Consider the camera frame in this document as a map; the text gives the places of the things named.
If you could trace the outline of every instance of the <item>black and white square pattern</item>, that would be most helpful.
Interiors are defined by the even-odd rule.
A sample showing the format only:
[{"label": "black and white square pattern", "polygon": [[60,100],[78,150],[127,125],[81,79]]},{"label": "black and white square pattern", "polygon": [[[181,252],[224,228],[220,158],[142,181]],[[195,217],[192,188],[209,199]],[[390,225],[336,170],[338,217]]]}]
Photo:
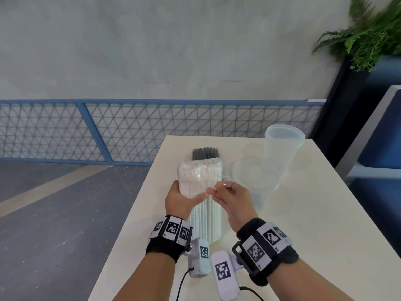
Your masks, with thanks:
[{"label": "black and white square pattern", "polygon": [[216,264],[214,267],[216,268],[217,279],[219,281],[231,277],[231,273],[230,273],[230,270],[228,269],[227,261]]},{"label": "black and white square pattern", "polygon": [[273,227],[273,229],[279,234],[281,235],[282,238],[287,238],[286,234],[284,232],[282,232],[278,227]]},{"label": "black and white square pattern", "polygon": [[200,248],[201,248],[200,257],[208,259],[209,258],[209,249],[207,247],[203,247],[203,246],[201,246]]},{"label": "black and white square pattern", "polygon": [[177,233],[177,229],[178,229],[178,224],[177,223],[173,223],[173,222],[169,222],[166,228],[166,232],[172,233],[172,234],[176,234]]},{"label": "black and white square pattern", "polygon": [[278,237],[278,235],[273,231],[273,229],[269,229],[266,231],[263,236],[268,240],[268,242],[274,246],[276,243],[278,243],[281,239]]},{"label": "black and white square pattern", "polygon": [[183,240],[187,240],[187,238],[188,238],[188,232],[189,232],[189,229],[188,229],[188,228],[181,227],[180,238],[182,238]]},{"label": "black and white square pattern", "polygon": [[261,257],[265,254],[262,249],[260,249],[257,243],[253,243],[253,245],[247,249],[247,253],[251,256],[253,261],[257,263]]},{"label": "black and white square pattern", "polygon": [[160,229],[160,227],[162,227],[162,225],[163,225],[163,222],[164,222],[164,221],[158,222],[158,223],[156,224],[156,226],[154,227],[153,231],[157,231],[157,230],[159,230],[159,229]]}]

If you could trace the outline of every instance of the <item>hand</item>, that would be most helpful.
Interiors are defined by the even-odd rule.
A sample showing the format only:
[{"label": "hand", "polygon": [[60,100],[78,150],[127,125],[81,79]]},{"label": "hand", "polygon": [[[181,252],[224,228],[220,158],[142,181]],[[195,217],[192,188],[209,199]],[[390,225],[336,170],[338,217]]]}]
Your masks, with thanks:
[{"label": "hand", "polygon": [[192,208],[203,202],[206,197],[207,193],[204,192],[188,199],[180,193],[178,181],[174,181],[166,196],[166,214],[188,219]]},{"label": "hand", "polygon": [[236,182],[217,182],[206,190],[228,214],[228,223],[238,232],[251,219],[258,217],[248,189]]}]

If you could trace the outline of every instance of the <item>wire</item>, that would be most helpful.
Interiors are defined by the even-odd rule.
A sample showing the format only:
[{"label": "wire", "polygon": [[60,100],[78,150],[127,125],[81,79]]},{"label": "wire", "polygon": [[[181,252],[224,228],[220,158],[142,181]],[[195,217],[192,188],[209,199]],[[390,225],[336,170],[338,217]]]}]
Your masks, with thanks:
[{"label": "wire", "polygon": [[190,269],[188,269],[188,270],[186,271],[186,273],[184,273],[183,279],[181,280],[180,288],[178,289],[177,301],[178,301],[178,297],[180,296],[181,286],[182,286],[182,284],[183,284],[183,281],[184,281],[184,279],[185,279],[185,276],[187,275],[188,272],[190,272],[190,271],[192,271],[192,270],[194,270],[193,267],[190,268]]},{"label": "wire", "polygon": [[259,296],[259,295],[257,294],[257,292],[254,291],[252,288],[249,288],[249,287],[246,287],[246,286],[240,286],[239,289],[240,289],[241,291],[251,291],[251,292],[254,293],[259,299],[261,299],[262,301],[264,301],[264,300],[262,299],[262,297]]}]

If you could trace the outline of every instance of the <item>person's left hand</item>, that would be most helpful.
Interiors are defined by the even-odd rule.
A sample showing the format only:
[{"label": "person's left hand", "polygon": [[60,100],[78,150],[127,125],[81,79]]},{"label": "person's left hand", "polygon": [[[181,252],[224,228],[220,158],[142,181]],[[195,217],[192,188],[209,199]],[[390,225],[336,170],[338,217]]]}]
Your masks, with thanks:
[{"label": "person's left hand", "polygon": [[206,197],[207,193],[204,192],[188,199],[180,193],[178,181],[174,181],[166,196],[166,214],[188,219],[192,208],[203,202]]}]

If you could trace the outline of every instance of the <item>white table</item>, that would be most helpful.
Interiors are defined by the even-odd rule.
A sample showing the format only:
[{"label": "white table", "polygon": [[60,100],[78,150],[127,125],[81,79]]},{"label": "white table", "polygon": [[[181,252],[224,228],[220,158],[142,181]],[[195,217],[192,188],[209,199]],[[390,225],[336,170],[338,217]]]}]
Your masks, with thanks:
[{"label": "white table", "polygon": [[[193,148],[217,147],[226,165],[263,150],[260,138],[166,136],[136,198],[89,301],[111,301],[145,254],[148,236],[163,217],[164,198],[177,178],[179,162],[190,160]],[[280,186],[258,211],[294,240],[294,248],[312,268],[355,300],[400,300],[401,259],[388,244],[312,140],[298,150]],[[211,253],[230,250],[237,241],[223,211],[223,235]],[[182,256],[176,268],[170,300],[187,270]],[[270,286],[257,287],[245,270],[240,285],[255,289],[264,300],[278,300]],[[218,300],[213,274],[187,277],[180,300]],[[242,292],[241,300],[257,300]]]}]

